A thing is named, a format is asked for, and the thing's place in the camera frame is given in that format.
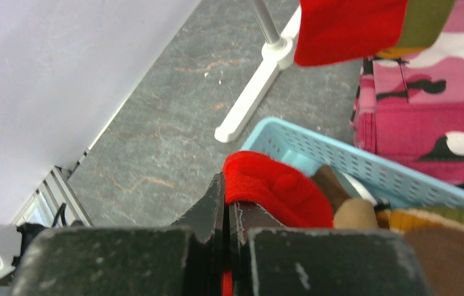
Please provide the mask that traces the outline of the red sock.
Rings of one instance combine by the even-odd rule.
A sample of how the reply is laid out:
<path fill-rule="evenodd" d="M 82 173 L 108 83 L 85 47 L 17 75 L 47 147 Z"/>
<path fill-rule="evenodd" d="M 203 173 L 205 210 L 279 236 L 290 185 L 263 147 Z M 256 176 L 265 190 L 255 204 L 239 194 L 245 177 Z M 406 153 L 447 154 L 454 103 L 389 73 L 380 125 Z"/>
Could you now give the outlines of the red sock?
<path fill-rule="evenodd" d="M 325 194 L 306 175 L 265 154 L 242 150 L 227 156 L 222 172 L 225 204 L 260 205 L 291 228 L 332 228 L 334 213 Z"/>
<path fill-rule="evenodd" d="M 371 56 L 399 40 L 407 1 L 301 0 L 294 61 L 317 67 Z"/>

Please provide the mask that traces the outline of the striped olive cream sock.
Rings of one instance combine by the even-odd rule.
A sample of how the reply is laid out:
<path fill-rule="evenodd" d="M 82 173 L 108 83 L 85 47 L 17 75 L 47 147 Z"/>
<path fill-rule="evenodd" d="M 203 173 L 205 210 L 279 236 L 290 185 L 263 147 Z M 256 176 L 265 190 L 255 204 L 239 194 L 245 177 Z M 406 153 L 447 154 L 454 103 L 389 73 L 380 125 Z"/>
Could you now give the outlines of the striped olive cream sock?
<path fill-rule="evenodd" d="M 376 219 L 379 226 L 399 234 L 427 227 L 443 227 L 464 232 L 464 208 L 397 208 L 376 212 Z"/>

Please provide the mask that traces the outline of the dark brown sock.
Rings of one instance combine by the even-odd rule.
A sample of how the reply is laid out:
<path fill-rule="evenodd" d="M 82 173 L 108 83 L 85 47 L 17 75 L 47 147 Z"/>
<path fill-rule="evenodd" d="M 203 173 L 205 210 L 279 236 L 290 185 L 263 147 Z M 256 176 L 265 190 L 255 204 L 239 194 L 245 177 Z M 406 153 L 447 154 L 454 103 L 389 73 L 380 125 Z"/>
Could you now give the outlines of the dark brown sock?
<path fill-rule="evenodd" d="M 464 296 L 464 232 L 422 228 L 404 234 L 436 295 Z"/>
<path fill-rule="evenodd" d="M 349 193 L 334 174 L 333 169 L 328 165 L 319 167 L 310 179 L 324 193 L 334 213 L 337 212 L 345 201 L 351 199 Z"/>

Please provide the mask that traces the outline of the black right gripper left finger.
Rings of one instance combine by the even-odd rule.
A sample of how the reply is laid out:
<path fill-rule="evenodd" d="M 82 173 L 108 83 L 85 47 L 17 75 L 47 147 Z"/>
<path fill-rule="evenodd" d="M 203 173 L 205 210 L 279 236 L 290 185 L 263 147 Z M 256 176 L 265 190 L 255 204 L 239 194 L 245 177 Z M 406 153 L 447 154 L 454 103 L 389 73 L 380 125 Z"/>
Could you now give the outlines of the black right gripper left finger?
<path fill-rule="evenodd" d="M 164 227 L 48 229 L 25 252 L 13 295 L 221 295 L 225 181 Z"/>

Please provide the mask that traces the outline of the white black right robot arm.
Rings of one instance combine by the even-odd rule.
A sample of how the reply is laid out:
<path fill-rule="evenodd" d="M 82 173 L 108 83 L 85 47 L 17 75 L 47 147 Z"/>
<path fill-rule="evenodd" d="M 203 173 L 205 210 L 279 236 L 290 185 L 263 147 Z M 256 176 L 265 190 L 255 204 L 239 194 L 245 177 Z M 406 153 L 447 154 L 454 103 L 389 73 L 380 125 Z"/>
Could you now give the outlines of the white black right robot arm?
<path fill-rule="evenodd" d="M 268 227 L 225 204 L 225 177 L 169 226 L 0 224 L 0 295 L 433 295 L 382 230 Z"/>

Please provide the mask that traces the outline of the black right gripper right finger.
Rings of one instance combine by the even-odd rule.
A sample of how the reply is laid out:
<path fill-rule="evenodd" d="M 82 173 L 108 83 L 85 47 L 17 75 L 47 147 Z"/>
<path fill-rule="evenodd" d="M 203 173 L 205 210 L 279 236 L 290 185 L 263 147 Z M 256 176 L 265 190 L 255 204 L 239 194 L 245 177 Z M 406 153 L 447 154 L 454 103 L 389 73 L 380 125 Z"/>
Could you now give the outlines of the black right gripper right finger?
<path fill-rule="evenodd" d="M 286 228 L 262 207 L 229 207 L 235 295 L 431 295 L 413 249 L 382 229 Z"/>

